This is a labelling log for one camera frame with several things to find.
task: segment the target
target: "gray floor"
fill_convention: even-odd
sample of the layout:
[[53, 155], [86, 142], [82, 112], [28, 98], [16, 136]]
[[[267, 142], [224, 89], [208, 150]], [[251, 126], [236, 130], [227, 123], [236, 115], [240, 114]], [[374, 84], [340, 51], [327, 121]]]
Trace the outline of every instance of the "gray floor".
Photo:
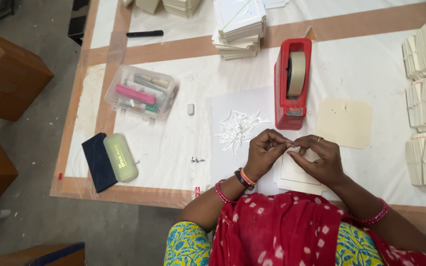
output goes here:
[[66, 36], [71, 2], [19, 0], [15, 16], [0, 21], [0, 36], [40, 55], [55, 74], [23, 117], [0, 132], [19, 172], [0, 199], [0, 209], [18, 213], [0, 220], [0, 254], [85, 241], [90, 266], [161, 265], [179, 210], [49, 196], [80, 54]]

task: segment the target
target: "masking tape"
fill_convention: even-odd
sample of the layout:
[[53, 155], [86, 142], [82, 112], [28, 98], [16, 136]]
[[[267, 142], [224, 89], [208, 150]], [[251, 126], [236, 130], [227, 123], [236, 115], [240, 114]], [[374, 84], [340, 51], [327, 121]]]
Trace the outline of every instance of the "masking tape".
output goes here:
[[302, 92], [303, 82], [305, 81], [305, 53], [303, 51], [293, 51], [289, 57], [291, 75], [287, 97], [296, 97]]

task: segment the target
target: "woman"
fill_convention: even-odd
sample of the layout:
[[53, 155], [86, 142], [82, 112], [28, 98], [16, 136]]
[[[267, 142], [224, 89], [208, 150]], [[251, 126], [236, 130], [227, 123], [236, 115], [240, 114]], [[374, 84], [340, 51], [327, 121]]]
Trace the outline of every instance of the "woman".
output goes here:
[[[338, 195], [349, 214], [316, 195], [244, 195], [292, 145], [299, 152], [287, 154]], [[304, 159], [307, 149], [321, 159]], [[206, 234], [215, 227], [211, 245]], [[336, 143], [313, 135], [292, 142], [271, 129], [251, 140], [244, 168], [183, 209], [164, 260], [167, 266], [333, 264], [426, 266], [426, 236], [344, 174]]]

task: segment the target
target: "table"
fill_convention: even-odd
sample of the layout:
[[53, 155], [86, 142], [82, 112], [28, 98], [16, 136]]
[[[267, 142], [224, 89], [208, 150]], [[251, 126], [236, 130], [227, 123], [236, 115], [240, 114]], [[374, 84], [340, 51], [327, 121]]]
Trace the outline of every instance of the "table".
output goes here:
[[[195, 189], [210, 186], [210, 97], [273, 85], [272, 66], [285, 39], [308, 36], [319, 43], [421, 27], [426, 21], [426, 1], [400, 2], [292, 1], [285, 8], [267, 10], [266, 37], [256, 58], [226, 62], [211, 44], [216, 25], [211, 0], [204, 0], [190, 19], [168, 14], [163, 7], [151, 15], [125, 8], [117, 0], [92, 0], [51, 196], [183, 208], [195, 197]], [[165, 35], [129, 40], [125, 36], [156, 29]], [[180, 81], [165, 122], [143, 122], [138, 116], [112, 111], [104, 101], [121, 64]], [[195, 104], [195, 115], [190, 117], [186, 114], [189, 103]], [[98, 132], [126, 136], [135, 159], [140, 160], [142, 176], [97, 194], [81, 143]], [[205, 161], [192, 163], [191, 157]], [[426, 233], [425, 206], [392, 206]]]

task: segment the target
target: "white eraser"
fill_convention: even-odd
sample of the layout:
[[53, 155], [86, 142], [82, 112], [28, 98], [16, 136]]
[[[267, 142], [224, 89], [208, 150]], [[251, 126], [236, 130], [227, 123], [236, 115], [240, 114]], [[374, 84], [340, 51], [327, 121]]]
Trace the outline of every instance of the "white eraser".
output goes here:
[[186, 106], [186, 113], [189, 116], [193, 116], [195, 114], [195, 105], [194, 104], [189, 104]]

